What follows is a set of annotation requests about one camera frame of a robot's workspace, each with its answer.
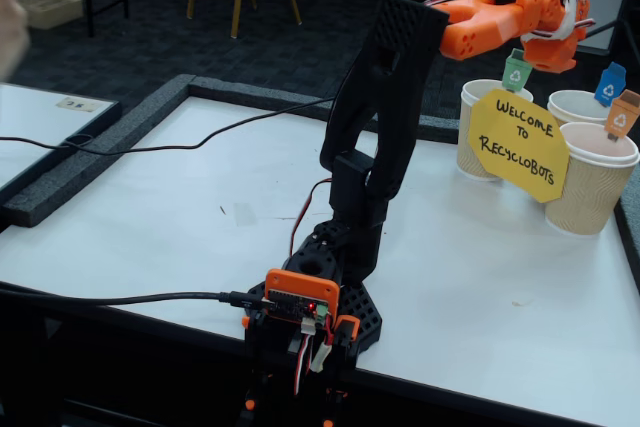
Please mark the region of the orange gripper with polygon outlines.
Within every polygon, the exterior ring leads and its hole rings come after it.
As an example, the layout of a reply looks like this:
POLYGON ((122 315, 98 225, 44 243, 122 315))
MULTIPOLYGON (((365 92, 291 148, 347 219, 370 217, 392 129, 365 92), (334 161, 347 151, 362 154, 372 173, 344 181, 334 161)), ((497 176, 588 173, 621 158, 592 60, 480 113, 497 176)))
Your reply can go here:
POLYGON ((542 0, 538 26, 527 34, 527 41, 521 40, 524 59, 542 72, 573 69, 575 35, 579 41, 586 38, 591 26, 589 10, 590 0, 542 0))

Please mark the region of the blurred bare person hand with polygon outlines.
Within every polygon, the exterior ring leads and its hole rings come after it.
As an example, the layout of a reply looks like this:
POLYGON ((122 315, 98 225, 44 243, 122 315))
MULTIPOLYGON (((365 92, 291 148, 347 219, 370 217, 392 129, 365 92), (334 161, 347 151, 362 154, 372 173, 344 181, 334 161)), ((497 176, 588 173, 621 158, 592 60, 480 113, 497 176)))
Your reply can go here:
POLYGON ((30 45, 27 14, 18 0, 0 0, 0 77, 6 82, 30 45))

